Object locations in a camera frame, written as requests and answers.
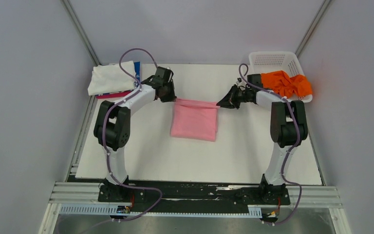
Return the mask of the pink t-shirt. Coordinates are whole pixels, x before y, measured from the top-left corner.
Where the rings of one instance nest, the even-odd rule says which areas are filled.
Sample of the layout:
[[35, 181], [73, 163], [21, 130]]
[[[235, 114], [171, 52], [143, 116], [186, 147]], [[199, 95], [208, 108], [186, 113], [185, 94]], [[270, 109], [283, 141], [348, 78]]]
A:
[[170, 136], [214, 142], [218, 131], [218, 110], [215, 102], [176, 99]]

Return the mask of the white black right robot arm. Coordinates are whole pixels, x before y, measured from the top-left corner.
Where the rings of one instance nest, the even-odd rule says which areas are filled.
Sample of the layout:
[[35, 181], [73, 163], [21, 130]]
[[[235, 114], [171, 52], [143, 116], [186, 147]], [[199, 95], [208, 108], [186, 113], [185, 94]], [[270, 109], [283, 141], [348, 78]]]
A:
[[288, 100], [262, 83], [261, 74], [238, 79], [217, 106], [239, 109], [242, 103], [254, 103], [270, 111], [270, 136], [274, 142], [272, 156], [257, 188], [241, 189], [245, 203], [288, 205], [290, 199], [285, 178], [288, 161], [302, 141], [307, 139], [308, 125], [302, 100]]

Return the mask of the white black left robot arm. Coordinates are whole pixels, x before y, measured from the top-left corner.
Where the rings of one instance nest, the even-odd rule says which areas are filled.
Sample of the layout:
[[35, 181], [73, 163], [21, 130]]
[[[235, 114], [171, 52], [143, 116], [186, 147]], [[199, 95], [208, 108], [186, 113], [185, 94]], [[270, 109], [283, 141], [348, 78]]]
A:
[[127, 96], [114, 102], [101, 103], [93, 130], [93, 135], [104, 149], [107, 164], [107, 176], [98, 195], [100, 202], [124, 202], [130, 199], [135, 187], [129, 185], [124, 148], [131, 136], [131, 117], [155, 100], [175, 101], [173, 75], [169, 68], [158, 66], [154, 75], [142, 81]]

